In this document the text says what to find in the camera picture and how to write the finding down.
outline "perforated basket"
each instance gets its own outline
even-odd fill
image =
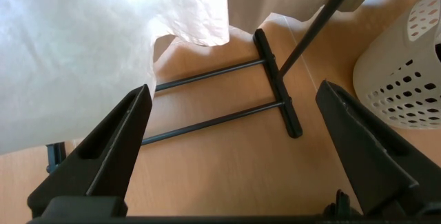
[[[441,128],[440,8],[440,0],[419,0],[356,63],[357,97],[389,125]]]

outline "basket hole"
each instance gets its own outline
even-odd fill
[[[428,99],[426,99],[426,102],[427,103],[435,103],[436,99],[435,98],[428,98]]]
[[[428,83],[424,86],[426,89],[428,90],[432,90],[436,88],[436,85],[432,84],[432,83]]]

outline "white cloth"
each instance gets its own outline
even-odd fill
[[[132,89],[153,96],[154,42],[228,42],[227,0],[0,0],[0,154],[86,136]]]

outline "white plastic basket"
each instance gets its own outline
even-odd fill
[[[399,128],[441,128],[441,61],[435,52],[441,0],[419,0],[359,58],[357,97]]]

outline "wooden floor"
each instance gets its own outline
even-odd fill
[[[126,196],[129,215],[317,214],[342,189],[357,200],[314,97],[323,79],[353,94],[358,56],[416,0],[375,0],[336,13],[285,77],[304,130],[288,137],[277,109],[141,148]],[[262,28],[279,67],[310,22],[273,14]],[[206,48],[176,41],[156,64],[166,82],[256,59],[252,36],[231,29],[227,45]],[[159,92],[149,136],[273,101],[263,67],[231,72]],[[441,131],[398,130],[441,165]],[[74,143],[69,143],[72,150]],[[44,147],[0,156],[0,223],[30,220],[26,198],[47,176]]]

